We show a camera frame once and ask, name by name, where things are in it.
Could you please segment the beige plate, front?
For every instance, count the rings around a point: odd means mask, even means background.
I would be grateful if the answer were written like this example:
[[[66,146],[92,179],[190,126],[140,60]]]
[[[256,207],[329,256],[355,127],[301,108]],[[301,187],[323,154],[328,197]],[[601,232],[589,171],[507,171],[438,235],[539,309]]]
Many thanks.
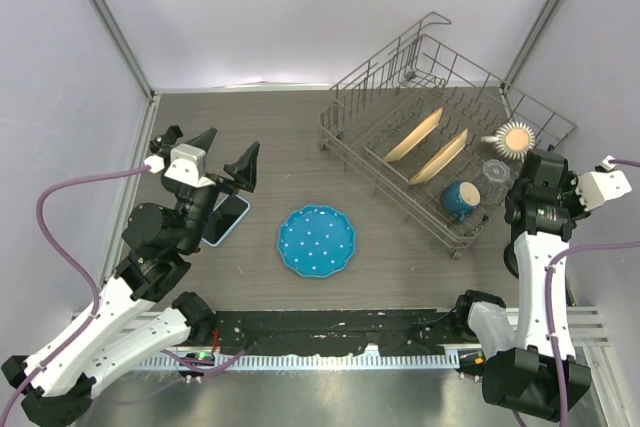
[[[409,180],[409,185],[413,186],[429,182],[464,150],[467,137],[468,130],[465,129],[441,147],[420,171]]]

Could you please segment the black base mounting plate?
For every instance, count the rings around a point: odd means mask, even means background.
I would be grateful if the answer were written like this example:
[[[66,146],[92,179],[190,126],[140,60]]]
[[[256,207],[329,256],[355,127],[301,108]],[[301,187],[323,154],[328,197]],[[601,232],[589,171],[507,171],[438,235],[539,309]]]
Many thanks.
[[[446,345],[477,339],[454,312],[435,309],[219,311],[223,354],[360,356],[369,345],[383,357],[439,355]]]

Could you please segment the beige plate, rear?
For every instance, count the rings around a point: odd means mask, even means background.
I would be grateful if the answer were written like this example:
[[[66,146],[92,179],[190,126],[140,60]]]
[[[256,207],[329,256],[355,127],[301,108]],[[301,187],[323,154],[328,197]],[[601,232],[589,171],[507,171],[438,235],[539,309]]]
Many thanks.
[[[438,108],[426,119],[418,124],[399,144],[397,144],[384,158],[385,162],[395,162],[402,159],[414,147],[422,142],[440,123],[443,108]]]

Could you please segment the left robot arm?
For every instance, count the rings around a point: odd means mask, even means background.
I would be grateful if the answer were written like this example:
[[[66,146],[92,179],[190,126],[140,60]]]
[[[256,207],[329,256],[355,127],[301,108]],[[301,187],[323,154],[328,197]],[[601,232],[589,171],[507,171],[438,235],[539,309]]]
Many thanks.
[[[30,355],[14,355],[1,370],[14,391],[4,407],[6,421],[19,403],[37,426],[69,426],[115,380],[161,350],[184,342],[200,346],[210,340],[216,315],[194,292],[180,294],[146,325],[121,331],[169,294],[189,271],[187,256],[199,251],[215,202],[222,193],[253,192],[257,184],[259,142],[223,174],[206,170],[207,153],[217,131],[209,128],[182,142],[181,129],[170,126],[149,143],[150,156],[139,167],[55,184],[36,203],[38,226],[52,247],[84,278],[92,300],[54,340]],[[67,187],[149,172],[176,198],[174,207],[142,203],[128,216],[122,238],[130,251],[98,286],[88,272],[52,236],[44,220],[44,203]]]

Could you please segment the beige plate,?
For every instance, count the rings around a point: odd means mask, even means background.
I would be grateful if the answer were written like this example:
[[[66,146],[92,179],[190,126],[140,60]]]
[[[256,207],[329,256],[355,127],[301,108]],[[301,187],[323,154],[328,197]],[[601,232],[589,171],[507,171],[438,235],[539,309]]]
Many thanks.
[[[464,150],[467,137],[468,130],[465,129],[441,147],[420,171],[409,180],[409,185],[413,186],[429,182]]]
[[[438,108],[426,119],[418,124],[399,144],[397,144],[384,158],[385,162],[395,162],[402,159],[414,147],[422,142],[440,123],[443,108]]]

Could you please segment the blue mug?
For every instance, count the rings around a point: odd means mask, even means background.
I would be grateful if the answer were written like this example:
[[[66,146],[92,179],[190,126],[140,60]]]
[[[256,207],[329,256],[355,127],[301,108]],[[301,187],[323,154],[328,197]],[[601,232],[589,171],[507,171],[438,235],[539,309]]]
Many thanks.
[[[457,181],[447,186],[440,204],[454,224],[462,224],[480,205],[481,195],[471,182]]]

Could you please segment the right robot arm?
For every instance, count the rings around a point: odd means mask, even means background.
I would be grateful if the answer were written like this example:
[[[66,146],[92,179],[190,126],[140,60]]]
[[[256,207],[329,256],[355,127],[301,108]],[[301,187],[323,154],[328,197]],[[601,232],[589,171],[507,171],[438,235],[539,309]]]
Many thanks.
[[[588,366],[576,359],[567,319],[566,251],[586,213],[567,160],[534,149],[505,199],[511,240],[504,259],[516,266],[518,319],[510,324],[504,301],[468,290],[458,298],[451,327],[465,342],[478,340],[484,361],[460,368],[482,383],[486,403],[561,426],[591,386]]]

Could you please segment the phone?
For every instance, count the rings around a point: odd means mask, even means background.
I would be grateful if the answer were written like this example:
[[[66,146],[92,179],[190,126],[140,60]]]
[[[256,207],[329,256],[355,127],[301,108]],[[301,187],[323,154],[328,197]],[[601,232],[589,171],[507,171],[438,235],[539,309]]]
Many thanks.
[[[218,247],[247,215],[250,203],[238,196],[227,196],[215,205],[203,230],[201,240]]]

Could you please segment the blue polka dot plate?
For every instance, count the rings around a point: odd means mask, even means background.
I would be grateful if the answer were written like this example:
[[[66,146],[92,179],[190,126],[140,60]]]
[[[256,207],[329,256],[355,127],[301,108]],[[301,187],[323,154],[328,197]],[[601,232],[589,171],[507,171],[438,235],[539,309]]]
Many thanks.
[[[307,205],[281,225],[277,250],[283,264],[303,278],[325,279],[349,264],[356,230],[349,218],[329,205]]]

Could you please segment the clear glass cup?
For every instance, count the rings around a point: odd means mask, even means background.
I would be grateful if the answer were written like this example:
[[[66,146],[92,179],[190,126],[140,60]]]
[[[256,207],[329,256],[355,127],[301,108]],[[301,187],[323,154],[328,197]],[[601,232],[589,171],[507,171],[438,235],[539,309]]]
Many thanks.
[[[510,177],[511,171],[507,164],[497,159],[486,161],[480,177],[480,191],[484,203],[499,205],[508,191]]]

